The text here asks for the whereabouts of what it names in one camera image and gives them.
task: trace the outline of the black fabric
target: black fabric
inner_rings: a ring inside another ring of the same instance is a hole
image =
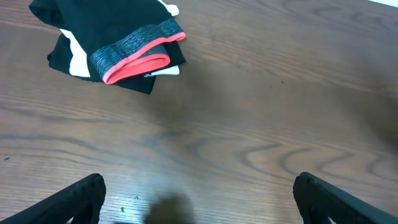
[[[72,32],[89,58],[140,27],[173,19],[157,0],[33,0],[29,8],[42,22]]]
[[[90,62],[90,55],[95,50],[121,40],[142,26],[173,19],[157,0],[33,0],[29,8],[45,24],[73,33],[88,55],[90,72],[90,78],[78,78],[92,82],[103,82]],[[164,43],[163,46],[171,61],[165,68],[185,63],[177,42]],[[47,57],[49,66],[70,75],[71,58],[70,41],[62,34],[54,51]],[[149,94],[154,82],[155,77],[136,75],[115,85]]]

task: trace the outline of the wood grain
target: wood grain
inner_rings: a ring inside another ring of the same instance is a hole
[[[175,192],[197,223],[301,223],[303,171],[398,215],[398,9],[167,2],[188,63],[147,96],[48,68],[59,31],[29,3],[0,0],[0,219],[93,172],[101,223],[139,223]]]

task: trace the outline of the folded clothing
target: folded clothing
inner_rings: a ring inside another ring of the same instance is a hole
[[[181,53],[180,47],[178,43],[164,43],[164,48],[166,52],[170,55],[171,63],[168,67],[172,68],[174,65],[180,65],[185,63],[185,59]],[[48,56],[47,60],[49,61],[49,67],[60,72],[71,75],[70,73],[70,64],[72,60],[73,54],[70,50],[70,40],[66,38],[63,34],[58,38],[58,42],[53,50]],[[91,82],[103,82],[99,73],[90,62],[88,58],[85,58],[85,63],[87,69],[89,71],[90,76],[75,76],[80,78],[81,80],[91,81]],[[125,78],[116,82],[114,85],[128,88],[130,90],[139,91],[141,93],[150,94],[152,88],[154,86],[155,77],[144,78],[143,75],[136,75],[133,77]]]
[[[177,16],[179,14],[179,9],[176,5],[167,5],[162,0],[158,0],[158,2],[162,3],[166,10],[171,13],[172,16]],[[69,72],[73,76],[79,77],[90,77],[90,73],[88,72],[87,68],[87,54],[82,49],[80,44],[77,42],[75,36],[69,30],[60,29],[61,32],[68,37],[70,40],[70,50],[72,51],[73,57],[70,61],[70,68]],[[178,65],[159,70],[157,72],[153,72],[150,74],[145,75],[145,77],[151,77],[155,75],[179,75],[180,69]]]
[[[156,0],[35,0],[29,7],[44,23],[71,31],[107,84],[165,67],[162,44],[185,38]]]

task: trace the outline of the wooden table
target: wooden table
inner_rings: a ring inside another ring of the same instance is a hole
[[[187,63],[148,96],[48,68],[60,32],[29,3],[0,0],[0,219],[94,172],[101,223],[175,192],[197,223],[300,223],[302,171],[398,215],[397,8],[167,1]]]

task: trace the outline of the pink trim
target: pink trim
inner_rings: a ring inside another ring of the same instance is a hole
[[[105,84],[113,84],[122,78],[150,72],[167,66],[170,63],[170,58],[166,54],[154,54],[144,58],[139,57],[153,47],[167,42],[180,41],[186,38],[186,36],[184,32],[181,32],[168,38],[160,37],[149,42],[136,53],[122,59],[109,69],[103,77]]]
[[[125,66],[114,72],[111,76],[109,76],[108,82],[106,84],[113,84],[123,78],[146,73],[156,70],[158,68],[163,68],[169,63],[170,57],[166,54],[153,54],[150,56],[139,58],[129,64],[126,64]]]

